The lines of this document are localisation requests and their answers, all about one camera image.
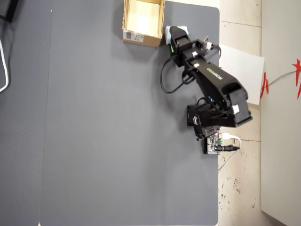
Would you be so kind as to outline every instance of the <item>tiled floor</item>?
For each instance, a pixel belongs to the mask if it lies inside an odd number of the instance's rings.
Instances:
[[[220,44],[261,56],[261,0],[173,0],[218,7]],[[219,226],[282,225],[261,211],[261,109],[249,105],[253,120],[222,128],[239,136],[241,152],[219,174]],[[221,166],[232,153],[219,156]]]

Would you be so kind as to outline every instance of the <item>black cable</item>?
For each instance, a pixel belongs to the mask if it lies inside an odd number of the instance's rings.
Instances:
[[[163,64],[163,67],[162,67],[162,69],[161,69],[161,73],[160,73],[160,85],[161,85],[162,90],[163,90],[166,94],[172,94],[172,93],[176,92],[179,88],[181,88],[183,85],[188,85],[188,84],[192,83],[192,82],[195,80],[195,78],[192,77],[192,76],[189,76],[187,79],[184,80],[184,77],[186,77],[186,76],[188,75],[189,72],[191,72],[192,70],[194,70],[194,68],[192,67],[192,68],[190,68],[190,69],[188,69],[188,70],[186,70],[186,71],[183,72],[183,74],[182,74],[182,83],[181,83],[178,87],[176,87],[175,89],[173,89],[173,90],[171,90],[171,91],[168,91],[168,90],[164,87],[163,81],[162,81],[163,69],[164,69],[164,67],[166,66],[166,64],[168,64],[170,61],[175,60],[176,57],[177,57],[177,56],[172,56],[171,58],[169,58],[169,59]]]
[[[198,105],[199,102],[201,100],[205,100],[206,101],[206,104],[208,103],[208,100],[206,99],[206,97],[201,97],[198,101],[197,101],[197,107],[195,107],[193,110],[197,110],[198,108],[202,107],[203,105]],[[204,127],[205,129],[212,129],[214,126],[208,126],[208,127]]]
[[[199,102],[200,102],[201,100],[205,100],[206,103],[205,103],[205,104],[202,104],[202,105],[198,105]],[[195,110],[197,110],[197,109],[199,109],[199,108],[205,106],[206,104],[208,104],[208,100],[206,99],[206,97],[202,97],[202,98],[200,98],[200,99],[197,101],[197,104],[196,104],[196,106],[193,108],[193,110],[195,111]]]
[[[164,69],[164,67],[166,66],[166,64],[168,64],[170,61],[175,60],[176,57],[177,57],[177,56],[172,56],[172,57],[169,58],[167,61],[165,61],[165,63],[163,64],[163,67],[162,67],[162,69],[161,69],[161,73],[160,73],[160,85],[161,85],[162,90],[163,90],[165,93],[167,93],[167,94],[172,94],[172,93],[176,92],[179,88],[181,88],[182,85],[184,85],[184,83],[182,82],[177,88],[175,88],[175,89],[172,90],[172,91],[166,90],[166,88],[165,88],[164,85],[163,85],[163,81],[162,81],[163,69]]]
[[[221,49],[221,47],[220,47],[219,45],[214,45],[214,44],[212,44],[211,50],[213,50],[213,49],[218,49],[218,51],[219,51],[219,56],[218,56],[218,58],[220,59],[221,56],[222,56],[222,49]]]
[[[239,149],[240,147],[234,147],[233,145],[215,147],[215,150],[218,152],[232,152],[232,151],[237,151]]]

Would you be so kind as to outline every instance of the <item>white paper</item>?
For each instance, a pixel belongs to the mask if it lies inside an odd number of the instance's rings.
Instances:
[[[264,58],[228,46],[221,46],[221,49],[219,66],[234,76],[247,90],[248,103],[259,105]]]
[[[137,42],[143,42],[144,35],[143,34],[137,34],[137,33],[134,33],[134,32],[123,31],[123,39],[124,40],[137,41]]]

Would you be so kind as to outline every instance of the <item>red decoration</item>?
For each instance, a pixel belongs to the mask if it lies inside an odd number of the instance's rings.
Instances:
[[[300,85],[299,92],[298,92],[298,100],[299,100],[300,93],[301,93],[301,85]]]
[[[262,89],[261,89],[260,99],[263,96],[265,87],[267,87],[267,94],[269,94],[269,81],[267,80],[266,72],[264,73],[264,77],[263,77],[263,85],[262,85]]]
[[[297,64],[293,65],[297,68],[297,72],[296,72],[296,86],[298,86],[298,81],[299,81],[299,73],[301,72],[301,65],[300,65],[300,60],[297,59]]]

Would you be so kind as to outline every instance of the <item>floor tile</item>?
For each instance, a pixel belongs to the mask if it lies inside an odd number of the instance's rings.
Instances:
[[[261,0],[221,0],[220,20],[261,27]]]
[[[243,141],[242,149],[219,173],[220,226],[282,225],[261,211],[261,143]],[[219,156],[219,167],[233,153]]]
[[[261,56],[261,28],[220,22],[220,45]]]

